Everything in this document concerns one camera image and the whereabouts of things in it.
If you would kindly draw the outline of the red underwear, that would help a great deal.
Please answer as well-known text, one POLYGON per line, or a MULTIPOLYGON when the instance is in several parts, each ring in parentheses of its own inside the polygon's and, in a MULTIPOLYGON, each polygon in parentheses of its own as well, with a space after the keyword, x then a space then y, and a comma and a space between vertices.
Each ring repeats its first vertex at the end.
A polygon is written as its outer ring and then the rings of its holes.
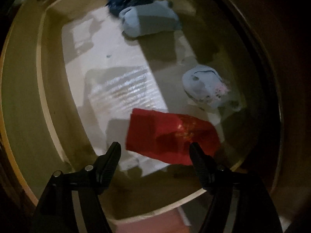
POLYGON ((164 163, 189 166, 192 143, 198 143, 209 156, 221 148, 218 133, 208 121, 184 114, 133 109, 126 150, 164 163))

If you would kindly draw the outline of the white drawer liner paper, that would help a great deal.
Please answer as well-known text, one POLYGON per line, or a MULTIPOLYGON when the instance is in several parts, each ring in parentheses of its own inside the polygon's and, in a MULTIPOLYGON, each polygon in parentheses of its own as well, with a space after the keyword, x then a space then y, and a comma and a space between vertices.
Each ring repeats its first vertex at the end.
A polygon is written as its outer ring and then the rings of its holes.
POLYGON ((197 10, 175 1, 182 30, 128 39, 106 7, 62 28, 71 94, 97 155, 124 145, 134 108, 187 114, 213 123, 223 138, 217 110, 199 107, 185 93, 182 75, 217 52, 197 10))

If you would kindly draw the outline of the wooden drawer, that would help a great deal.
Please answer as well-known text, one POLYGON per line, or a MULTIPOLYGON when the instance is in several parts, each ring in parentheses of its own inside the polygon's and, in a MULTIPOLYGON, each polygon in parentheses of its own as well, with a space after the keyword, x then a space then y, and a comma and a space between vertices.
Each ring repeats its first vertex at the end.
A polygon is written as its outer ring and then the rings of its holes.
MULTIPOLYGON (((230 0, 170 1, 197 10, 217 48, 211 61, 197 65, 215 69, 230 89, 228 102, 217 108, 197 103, 185 92, 199 107, 219 112, 224 137, 219 137, 216 158, 233 171, 246 168, 260 186, 274 193, 281 116, 269 55, 230 0)), ((1 136, 23 194, 21 202, 29 210, 38 204, 52 172, 74 173, 99 156, 71 94, 62 28, 92 10, 108 9, 106 4, 107 0, 26 0, 5 39, 1 136)), ((206 194, 192 167, 162 163, 126 150, 125 143, 121 146, 112 184, 99 197, 111 224, 165 217, 206 194)))

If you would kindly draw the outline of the pale blue printed sock ball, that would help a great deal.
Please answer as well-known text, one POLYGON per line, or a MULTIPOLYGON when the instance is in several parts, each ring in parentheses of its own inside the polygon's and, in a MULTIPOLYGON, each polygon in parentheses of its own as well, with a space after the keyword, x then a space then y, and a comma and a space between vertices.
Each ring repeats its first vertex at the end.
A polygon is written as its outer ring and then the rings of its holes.
POLYGON ((212 108, 228 102, 230 89, 218 72, 206 65, 197 65, 182 76, 184 91, 197 103, 212 108))

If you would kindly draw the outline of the light blue folded cloth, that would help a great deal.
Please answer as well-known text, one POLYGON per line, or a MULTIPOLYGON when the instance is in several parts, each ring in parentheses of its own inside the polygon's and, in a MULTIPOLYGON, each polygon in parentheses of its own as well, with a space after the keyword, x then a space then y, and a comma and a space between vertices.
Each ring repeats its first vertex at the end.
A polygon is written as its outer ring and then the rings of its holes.
POLYGON ((181 30, 180 19, 172 7, 172 1, 162 0, 123 9, 119 18, 124 34, 130 38, 137 38, 181 30))

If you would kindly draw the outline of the brown wooden nightstand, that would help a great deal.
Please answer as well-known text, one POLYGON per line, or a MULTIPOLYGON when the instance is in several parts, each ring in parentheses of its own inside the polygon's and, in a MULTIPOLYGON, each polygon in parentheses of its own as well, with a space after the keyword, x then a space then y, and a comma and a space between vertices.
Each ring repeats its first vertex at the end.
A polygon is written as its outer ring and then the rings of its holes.
POLYGON ((272 61, 284 124, 281 190, 310 196, 310 0, 230 0, 272 61))

